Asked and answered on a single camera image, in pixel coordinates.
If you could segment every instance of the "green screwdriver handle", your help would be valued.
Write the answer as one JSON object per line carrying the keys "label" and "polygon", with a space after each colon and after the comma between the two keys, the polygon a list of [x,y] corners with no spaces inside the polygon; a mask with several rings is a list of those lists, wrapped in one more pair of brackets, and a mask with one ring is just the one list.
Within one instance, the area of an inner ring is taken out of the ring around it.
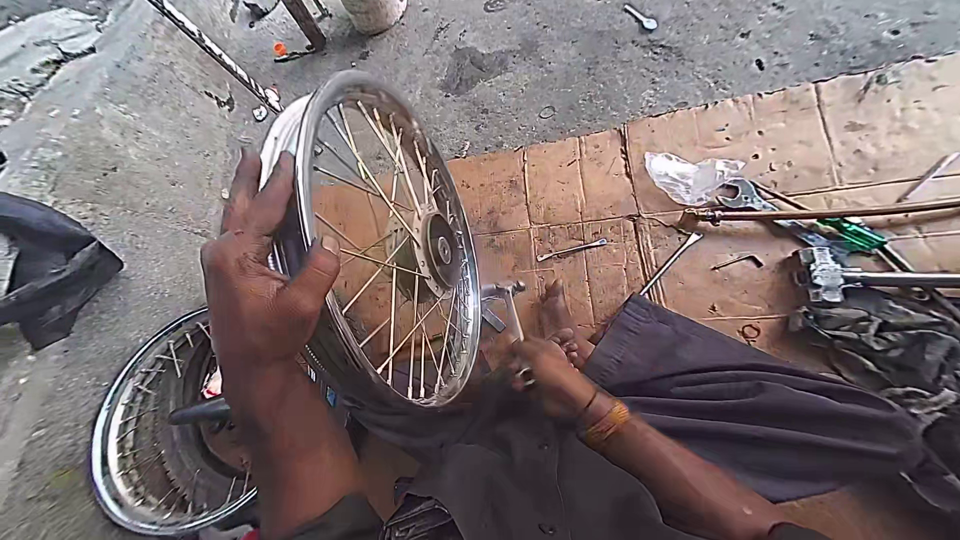
{"label": "green screwdriver handle", "polygon": [[817,223],[834,228],[853,251],[872,252],[887,245],[887,239],[866,225],[860,225],[843,217],[818,219]]}

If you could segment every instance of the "spoked wheel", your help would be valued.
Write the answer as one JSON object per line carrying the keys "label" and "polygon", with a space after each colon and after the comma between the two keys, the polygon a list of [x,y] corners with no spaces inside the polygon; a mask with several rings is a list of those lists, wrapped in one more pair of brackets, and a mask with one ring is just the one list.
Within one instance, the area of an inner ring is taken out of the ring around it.
{"label": "spoked wheel", "polygon": [[216,372],[206,308],[140,348],[107,393],[93,428],[90,473],[111,520],[141,534],[179,536],[222,522],[256,497],[232,425],[171,426],[204,399]]}
{"label": "spoked wheel", "polygon": [[340,276],[307,361],[364,405],[437,408],[463,389],[480,334],[477,267],[443,156],[407,103],[358,71],[335,75],[277,117],[261,187],[296,156],[296,207],[272,265],[296,275],[320,234]]}

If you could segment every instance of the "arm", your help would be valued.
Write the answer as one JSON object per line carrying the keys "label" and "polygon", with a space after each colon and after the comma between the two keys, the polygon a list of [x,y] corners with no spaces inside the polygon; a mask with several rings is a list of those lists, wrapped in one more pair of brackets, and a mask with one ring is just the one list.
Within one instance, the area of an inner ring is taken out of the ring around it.
{"label": "arm", "polygon": [[[577,371],[557,344],[527,340],[514,351],[533,367],[549,413],[579,417],[589,427],[617,403]],[[643,482],[677,528],[707,538],[755,540],[787,521],[776,506],[637,416],[592,448]]]}
{"label": "arm", "polygon": [[[270,235],[293,192],[293,167],[292,157],[281,154],[258,193],[260,160],[244,152],[221,235],[201,251],[213,350],[259,490],[261,534],[270,540],[295,533],[362,489],[345,430],[297,364],[340,270],[337,242],[325,237],[314,245],[293,280],[266,265]],[[331,519],[342,513],[331,512]],[[369,530],[370,521],[326,537],[357,538],[357,528]]]}
{"label": "arm", "polygon": [[[604,410],[613,407],[613,398],[605,394],[594,402]],[[786,521],[779,508],[637,416],[631,415],[598,451],[643,482],[668,522],[690,532],[761,539]]]}

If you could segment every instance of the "gold bangle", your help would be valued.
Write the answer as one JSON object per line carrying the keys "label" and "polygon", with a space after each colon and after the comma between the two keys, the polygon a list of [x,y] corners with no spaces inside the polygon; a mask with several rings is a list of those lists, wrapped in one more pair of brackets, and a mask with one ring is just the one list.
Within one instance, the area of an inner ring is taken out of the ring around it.
{"label": "gold bangle", "polygon": [[593,423],[584,433],[584,441],[594,450],[603,448],[611,435],[620,431],[630,421],[630,409],[620,400],[613,400],[613,406],[600,420]]}

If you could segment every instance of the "metal bar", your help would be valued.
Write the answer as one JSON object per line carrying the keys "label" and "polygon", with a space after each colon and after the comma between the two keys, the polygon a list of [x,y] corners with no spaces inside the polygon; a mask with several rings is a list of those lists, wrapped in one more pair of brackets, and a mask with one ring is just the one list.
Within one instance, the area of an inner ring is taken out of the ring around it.
{"label": "metal bar", "polygon": [[960,274],[844,270],[845,282],[889,287],[960,287]]}
{"label": "metal bar", "polygon": [[953,154],[940,158],[940,160],[930,167],[930,170],[926,171],[926,173],[920,177],[916,184],[911,185],[910,188],[904,191],[900,197],[897,197],[897,200],[894,202],[902,203],[903,201],[909,199],[910,196],[916,193],[922,185],[926,184],[926,181],[944,172],[944,169],[949,167],[951,163],[957,160],[957,158],[960,158],[960,152],[954,152]]}
{"label": "metal bar", "polygon": [[259,99],[267,108],[272,110],[274,113],[280,113],[283,111],[283,106],[280,104],[280,96],[276,94],[271,89],[264,88],[259,85],[253,78],[243,70],[237,62],[227,56],[227,53],[223,51],[220,47],[217,46],[209,37],[207,37],[203,32],[197,28],[197,25],[193,24],[190,19],[174,8],[167,0],[147,0],[150,2],[154,8],[161,15],[167,17],[167,19],[174,23],[174,26],[180,29],[181,32],[187,35],[194,43],[197,44],[205,53],[207,53],[213,60],[219,63],[230,75],[233,76],[237,82],[240,83],[244,88],[250,91],[257,99]]}
{"label": "metal bar", "polygon": [[313,46],[313,50],[324,50],[324,47],[326,47],[326,36],[324,36],[324,32],[317,24],[317,20],[313,18],[313,13],[307,9],[303,0],[283,0],[283,5],[287,7],[290,16],[294,17],[294,20],[297,21],[297,26],[303,31],[303,35],[306,36],[306,40]]}
{"label": "metal bar", "polygon": [[721,221],[766,221],[776,219],[823,219],[828,217],[868,217],[873,215],[894,215],[919,211],[933,211],[960,208],[960,199],[905,203],[883,207],[863,209],[825,209],[825,210],[778,210],[778,211],[727,211],[717,209],[686,209],[684,215],[693,216],[697,221],[719,223]]}

